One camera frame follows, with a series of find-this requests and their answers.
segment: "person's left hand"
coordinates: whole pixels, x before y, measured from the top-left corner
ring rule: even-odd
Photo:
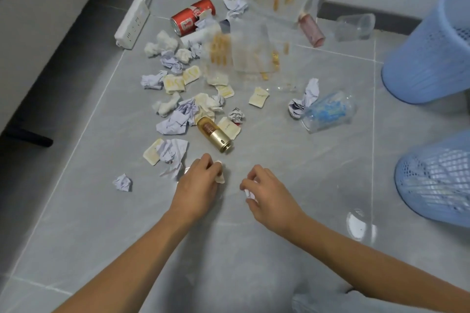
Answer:
[[[219,174],[222,174],[222,164],[214,163],[208,153],[196,159],[179,180],[170,211],[191,224],[201,219],[214,201],[215,178]]]

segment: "gold bottle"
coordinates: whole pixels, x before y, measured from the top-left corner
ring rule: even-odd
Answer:
[[[232,140],[208,117],[201,118],[197,122],[197,127],[220,152],[225,152],[232,147]]]

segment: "plastic cup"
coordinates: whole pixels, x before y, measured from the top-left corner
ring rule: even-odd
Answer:
[[[335,38],[337,41],[366,40],[376,25],[374,14],[340,16],[336,20]]]
[[[300,119],[311,134],[349,122],[356,114],[353,97],[340,90],[327,95],[305,109]]]

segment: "blue trash can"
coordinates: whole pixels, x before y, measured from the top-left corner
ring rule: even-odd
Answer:
[[[392,95],[411,104],[470,88],[470,0],[439,0],[386,59],[382,80]]]
[[[419,215],[470,227],[470,130],[403,156],[395,184]]]

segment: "power strip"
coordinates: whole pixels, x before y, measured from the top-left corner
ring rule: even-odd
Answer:
[[[134,0],[114,35],[116,44],[125,49],[132,49],[149,15],[150,11],[145,2]]]

